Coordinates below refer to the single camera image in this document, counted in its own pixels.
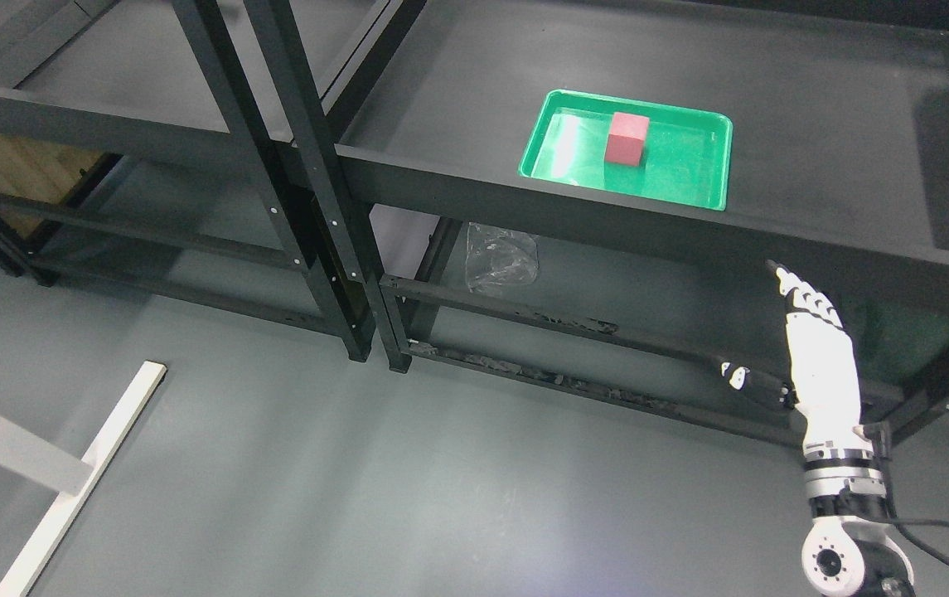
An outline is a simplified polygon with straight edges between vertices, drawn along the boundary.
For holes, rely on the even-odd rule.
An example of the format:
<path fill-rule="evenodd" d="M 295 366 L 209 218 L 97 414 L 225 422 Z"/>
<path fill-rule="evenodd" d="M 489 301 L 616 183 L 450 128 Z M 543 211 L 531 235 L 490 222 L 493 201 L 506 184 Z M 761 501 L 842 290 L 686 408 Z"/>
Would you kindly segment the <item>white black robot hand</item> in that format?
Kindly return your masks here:
<path fill-rule="evenodd" d="M 861 394 L 855 352 L 835 305 L 791 269 L 773 260 L 785 304 L 784 330 L 790 385 L 773 383 L 776 404 L 793 408 L 805 419 L 806 451 L 852 449 L 873 451 L 861 429 Z"/>

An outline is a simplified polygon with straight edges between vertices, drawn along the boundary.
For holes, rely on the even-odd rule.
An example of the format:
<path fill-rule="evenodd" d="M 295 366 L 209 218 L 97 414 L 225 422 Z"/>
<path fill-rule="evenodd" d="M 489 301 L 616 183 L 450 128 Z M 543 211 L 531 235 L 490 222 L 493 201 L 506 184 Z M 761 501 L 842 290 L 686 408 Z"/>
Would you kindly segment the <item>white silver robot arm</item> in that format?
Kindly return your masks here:
<path fill-rule="evenodd" d="M 805 578 L 820 596 L 913 596 L 913 566 L 888 536 L 888 488 L 871 450 L 815 444 L 804 450 L 812 526 Z"/>

